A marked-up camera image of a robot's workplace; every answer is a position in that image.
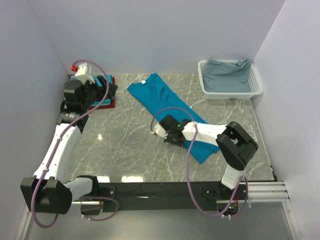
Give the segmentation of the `aluminium rail frame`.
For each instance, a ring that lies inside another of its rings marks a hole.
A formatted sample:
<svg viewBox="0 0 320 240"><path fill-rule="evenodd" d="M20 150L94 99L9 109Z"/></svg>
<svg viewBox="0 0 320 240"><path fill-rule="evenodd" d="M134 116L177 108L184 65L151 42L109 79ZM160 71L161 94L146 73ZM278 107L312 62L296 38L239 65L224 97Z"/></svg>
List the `aluminium rail frame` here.
<svg viewBox="0 0 320 240"><path fill-rule="evenodd" d="M128 92L146 74L118 74L115 108L93 112L75 143L63 181L79 175L101 182L182 182L186 150L150 134L152 115ZM246 168L249 201L231 220L209 218L196 209L120 211L109 220L93 222L80 208L96 202L77 202L48 229L38 227L26 212L19 240L292 240L299 235L288 191L276 179L250 100L206 100L197 74L162 74L163 81L211 124L239 122L259 149Z"/></svg>

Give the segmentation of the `black base beam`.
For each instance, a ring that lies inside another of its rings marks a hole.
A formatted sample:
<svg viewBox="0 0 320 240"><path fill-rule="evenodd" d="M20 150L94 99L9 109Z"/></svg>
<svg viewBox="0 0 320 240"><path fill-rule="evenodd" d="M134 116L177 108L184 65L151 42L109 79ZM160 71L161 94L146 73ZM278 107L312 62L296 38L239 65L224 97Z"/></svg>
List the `black base beam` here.
<svg viewBox="0 0 320 240"><path fill-rule="evenodd" d="M218 181L191 182L191 189L204 211L221 210L232 190ZM97 197L117 201L120 211L195 209L186 182L119 182L100 183Z"/></svg>

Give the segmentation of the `folded light teal t shirt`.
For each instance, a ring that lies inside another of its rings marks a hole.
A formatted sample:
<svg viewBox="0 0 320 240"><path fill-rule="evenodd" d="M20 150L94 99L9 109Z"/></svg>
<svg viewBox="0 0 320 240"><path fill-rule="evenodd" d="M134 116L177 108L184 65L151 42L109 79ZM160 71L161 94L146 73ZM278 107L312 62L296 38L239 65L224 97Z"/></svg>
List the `folded light teal t shirt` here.
<svg viewBox="0 0 320 240"><path fill-rule="evenodd" d="M115 78L110 74L108 74L107 76L105 76L105 75L94 75L92 78L94 79L94 81L97 84L97 86L101 89L102 95L101 95L100 98L97 99L97 101L92 103L92 105L90 106L89 109L94 108L101 101L101 99L102 99L102 97L103 97L103 95L105 94L105 91L106 91L106 87L107 87L106 86L106 81L109 82L109 92L108 92L107 98L99 106L99 109L114 108L115 107L114 99L115 99L115 93L116 93L116 90L117 90L116 87L118 87L115 84Z"/></svg>

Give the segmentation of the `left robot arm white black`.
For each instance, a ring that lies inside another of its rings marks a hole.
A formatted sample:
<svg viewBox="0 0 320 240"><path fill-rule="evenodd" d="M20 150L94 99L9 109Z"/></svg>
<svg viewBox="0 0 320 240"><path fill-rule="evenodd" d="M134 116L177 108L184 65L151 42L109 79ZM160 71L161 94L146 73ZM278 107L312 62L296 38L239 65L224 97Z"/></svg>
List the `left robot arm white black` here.
<svg viewBox="0 0 320 240"><path fill-rule="evenodd" d="M97 176L79 175L63 183L68 160L89 118L86 113L98 105L106 90L109 91L107 97L113 100L118 88L112 75L94 76L93 80L82 83L72 77L64 85L64 99L50 147L33 176L23 178L20 184L32 214L64 215L78 199L103 198Z"/></svg>

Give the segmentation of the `white plastic basket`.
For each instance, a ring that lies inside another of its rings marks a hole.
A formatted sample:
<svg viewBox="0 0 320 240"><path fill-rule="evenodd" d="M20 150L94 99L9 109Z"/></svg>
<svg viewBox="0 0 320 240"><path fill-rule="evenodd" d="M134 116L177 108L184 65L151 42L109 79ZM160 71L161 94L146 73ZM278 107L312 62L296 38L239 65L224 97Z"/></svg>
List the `white plastic basket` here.
<svg viewBox="0 0 320 240"><path fill-rule="evenodd" d="M198 79L204 98L206 100L249 100L254 96L263 93L262 81L259 73L253 63L251 63L250 71L248 74L249 92L209 92L205 90L204 73L207 60L200 60L197 64Z"/></svg>

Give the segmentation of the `folded red t shirt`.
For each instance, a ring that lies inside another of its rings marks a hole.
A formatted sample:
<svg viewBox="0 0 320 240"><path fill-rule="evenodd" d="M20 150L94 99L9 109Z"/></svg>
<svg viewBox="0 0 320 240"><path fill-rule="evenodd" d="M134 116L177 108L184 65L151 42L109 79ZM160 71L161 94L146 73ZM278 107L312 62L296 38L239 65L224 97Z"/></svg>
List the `folded red t shirt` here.
<svg viewBox="0 0 320 240"><path fill-rule="evenodd" d="M96 81L97 85L102 89L102 93L105 93L106 82L109 82L109 92L107 98L98 107L98 109L109 109L115 107L115 94L118 86L115 83L115 78L112 75L98 75L94 76L93 79Z"/></svg>

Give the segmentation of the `grey blue t shirt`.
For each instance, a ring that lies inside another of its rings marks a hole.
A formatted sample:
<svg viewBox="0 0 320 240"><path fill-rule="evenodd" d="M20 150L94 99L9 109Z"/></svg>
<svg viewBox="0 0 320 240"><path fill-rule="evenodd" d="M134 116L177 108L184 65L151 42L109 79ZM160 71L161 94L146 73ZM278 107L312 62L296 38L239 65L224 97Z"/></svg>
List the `grey blue t shirt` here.
<svg viewBox="0 0 320 240"><path fill-rule="evenodd" d="M208 60L204 68L204 88L207 92L246 93L250 91L248 76L251 59L235 63Z"/></svg>

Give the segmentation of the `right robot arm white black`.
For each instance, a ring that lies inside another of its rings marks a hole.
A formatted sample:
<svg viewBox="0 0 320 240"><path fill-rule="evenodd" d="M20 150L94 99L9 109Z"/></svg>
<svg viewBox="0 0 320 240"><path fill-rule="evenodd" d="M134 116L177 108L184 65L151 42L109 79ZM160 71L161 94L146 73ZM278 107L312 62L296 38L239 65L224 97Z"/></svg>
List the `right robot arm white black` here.
<svg viewBox="0 0 320 240"><path fill-rule="evenodd" d="M256 141L235 121L227 125L199 123L190 119L179 122L167 115L155 124L153 130L165 143L183 146L194 140L195 143L217 146L227 162L219 187L221 197L226 200L237 194L236 185L259 149Z"/></svg>

